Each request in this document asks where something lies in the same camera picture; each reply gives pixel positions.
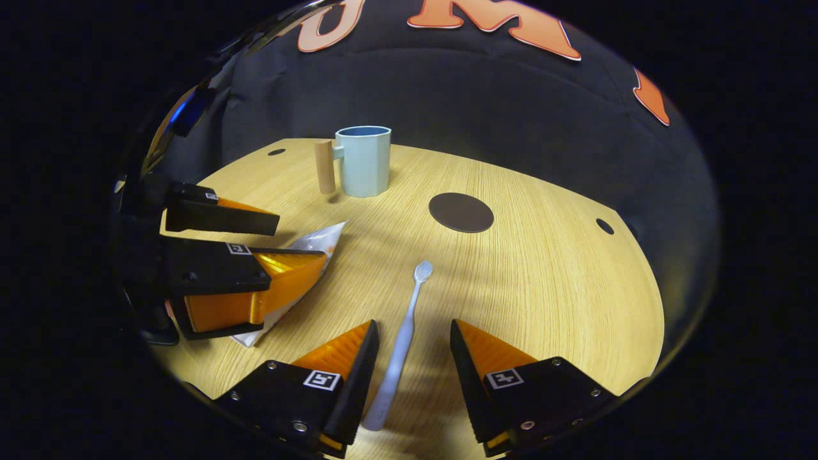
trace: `white plastic wrapper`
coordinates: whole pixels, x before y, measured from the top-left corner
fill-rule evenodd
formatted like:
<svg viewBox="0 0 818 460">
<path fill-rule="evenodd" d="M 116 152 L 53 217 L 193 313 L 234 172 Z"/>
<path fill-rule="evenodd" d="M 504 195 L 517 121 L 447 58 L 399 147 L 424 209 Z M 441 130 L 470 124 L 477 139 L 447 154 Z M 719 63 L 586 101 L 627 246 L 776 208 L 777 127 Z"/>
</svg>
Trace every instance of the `white plastic wrapper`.
<svg viewBox="0 0 818 460">
<path fill-rule="evenodd" d="M 338 239 L 341 237 L 341 230 L 344 228 L 346 222 L 338 223 L 331 227 L 323 228 L 318 230 L 317 232 L 310 233 L 308 235 L 304 235 L 300 237 L 298 240 L 293 241 L 293 244 L 287 246 L 286 249 L 296 249 L 296 250 L 321 250 L 326 252 L 326 262 L 324 263 L 324 268 L 321 270 L 321 274 L 324 273 L 326 270 L 326 266 L 330 263 L 332 259 L 332 255 L 335 252 L 335 245 L 338 244 Z M 235 336 L 231 336 L 233 340 L 239 342 L 240 344 L 251 347 L 256 344 L 258 339 L 270 328 L 281 319 L 287 312 L 293 308 L 293 305 L 297 304 L 299 300 L 303 297 L 299 297 L 297 300 L 291 302 L 289 305 L 286 305 L 278 310 L 272 311 L 264 317 L 264 328 L 261 331 L 253 331 L 247 332 L 246 334 L 236 334 Z"/>
</svg>

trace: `wooden handle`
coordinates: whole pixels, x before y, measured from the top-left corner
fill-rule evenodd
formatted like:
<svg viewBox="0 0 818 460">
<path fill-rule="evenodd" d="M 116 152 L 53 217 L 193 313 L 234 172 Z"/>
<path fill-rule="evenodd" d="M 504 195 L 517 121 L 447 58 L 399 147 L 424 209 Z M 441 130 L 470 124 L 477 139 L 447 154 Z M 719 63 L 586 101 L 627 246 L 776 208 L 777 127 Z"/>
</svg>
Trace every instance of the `wooden handle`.
<svg viewBox="0 0 818 460">
<path fill-rule="evenodd" d="M 321 193 L 335 191 L 335 169 L 332 166 L 332 141 L 316 142 L 315 167 Z"/>
</svg>

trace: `round wooden table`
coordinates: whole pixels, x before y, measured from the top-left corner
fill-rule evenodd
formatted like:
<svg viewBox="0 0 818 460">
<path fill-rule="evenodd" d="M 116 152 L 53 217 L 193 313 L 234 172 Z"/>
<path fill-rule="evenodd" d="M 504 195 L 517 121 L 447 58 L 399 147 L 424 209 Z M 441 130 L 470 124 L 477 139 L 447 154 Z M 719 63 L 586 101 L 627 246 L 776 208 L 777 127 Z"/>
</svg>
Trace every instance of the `round wooden table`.
<svg viewBox="0 0 818 460">
<path fill-rule="evenodd" d="M 359 428 L 347 458 L 485 458 L 449 350 L 453 318 L 537 359 L 563 356 L 615 395 L 653 372 L 663 341 L 662 302 L 616 211 L 509 169 L 399 145 L 392 145 L 386 192 L 322 195 L 313 154 L 320 140 L 275 142 L 200 183 L 279 214 L 274 237 L 165 232 L 286 247 L 305 233 L 347 222 L 324 275 L 254 348 L 229 337 L 154 347 L 180 380 L 217 398 L 263 361 L 292 362 L 375 319 L 381 345 L 368 408 L 423 259 L 434 273 L 420 290 L 415 335 L 389 418 L 382 431 Z M 277 149 L 284 151 L 268 154 Z M 444 227 L 429 213 L 429 201 L 444 192 L 479 198 L 492 209 L 494 224 L 479 233 Z"/>
</svg>

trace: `brown circular disc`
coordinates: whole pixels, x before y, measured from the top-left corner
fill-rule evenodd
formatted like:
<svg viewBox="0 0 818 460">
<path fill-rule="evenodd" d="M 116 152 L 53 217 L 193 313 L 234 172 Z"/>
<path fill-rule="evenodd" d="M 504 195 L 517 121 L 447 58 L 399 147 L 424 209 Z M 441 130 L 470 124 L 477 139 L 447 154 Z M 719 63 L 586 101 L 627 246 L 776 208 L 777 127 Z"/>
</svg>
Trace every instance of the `brown circular disc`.
<svg viewBox="0 0 818 460">
<path fill-rule="evenodd" d="M 429 201 L 435 220 L 458 232 L 477 233 L 494 223 L 494 213 L 485 203 L 462 193 L 441 193 Z"/>
</svg>

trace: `screw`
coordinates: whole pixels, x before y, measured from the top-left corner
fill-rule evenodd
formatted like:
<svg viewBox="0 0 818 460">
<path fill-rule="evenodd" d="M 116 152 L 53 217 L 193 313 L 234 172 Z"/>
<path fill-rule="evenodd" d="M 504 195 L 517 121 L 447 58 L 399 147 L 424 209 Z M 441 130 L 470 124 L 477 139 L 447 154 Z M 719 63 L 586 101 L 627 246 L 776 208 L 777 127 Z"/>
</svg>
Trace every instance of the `screw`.
<svg viewBox="0 0 818 460">
<path fill-rule="evenodd" d="M 293 421 L 293 430 L 296 430 L 299 433 L 304 433 L 306 430 L 309 430 L 309 426 L 307 426 L 307 424 L 304 422 L 295 420 Z"/>
</svg>

